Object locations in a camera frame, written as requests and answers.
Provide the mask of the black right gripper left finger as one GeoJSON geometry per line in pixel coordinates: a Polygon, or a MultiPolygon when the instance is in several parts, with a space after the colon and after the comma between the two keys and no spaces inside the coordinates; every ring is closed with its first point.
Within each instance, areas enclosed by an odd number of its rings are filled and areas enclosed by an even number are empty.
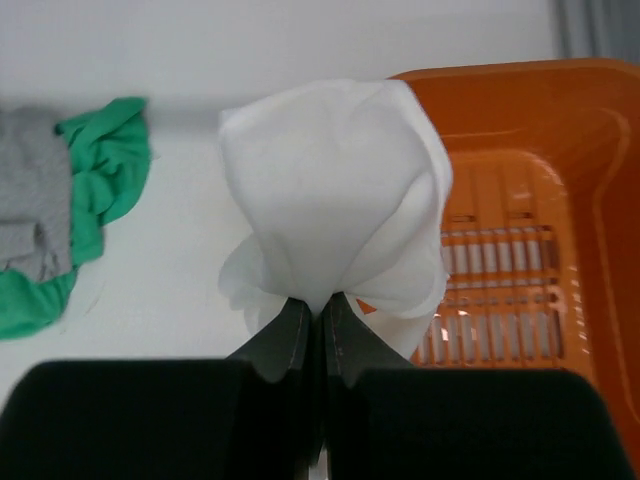
{"type": "Polygon", "coordinates": [[[274,319],[227,359],[247,362],[265,382],[279,383],[303,370],[312,320],[304,302],[288,299],[274,319]]]}

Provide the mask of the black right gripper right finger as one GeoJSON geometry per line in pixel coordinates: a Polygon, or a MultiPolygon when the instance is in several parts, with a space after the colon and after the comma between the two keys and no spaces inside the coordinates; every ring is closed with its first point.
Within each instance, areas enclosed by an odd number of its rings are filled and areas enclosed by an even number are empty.
{"type": "Polygon", "coordinates": [[[334,294],[323,309],[322,332],[330,385],[351,388],[369,370],[413,367],[355,314],[343,293],[334,294]]]}

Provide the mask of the white tank top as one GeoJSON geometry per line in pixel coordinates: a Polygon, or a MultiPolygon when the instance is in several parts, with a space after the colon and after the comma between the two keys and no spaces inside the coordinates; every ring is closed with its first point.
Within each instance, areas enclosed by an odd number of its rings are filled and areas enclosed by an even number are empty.
{"type": "Polygon", "coordinates": [[[222,112],[219,156],[250,234],[218,286],[256,333],[287,299],[332,295],[410,357],[444,298],[448,153],[401,80],[317,81],[222,112]]]}

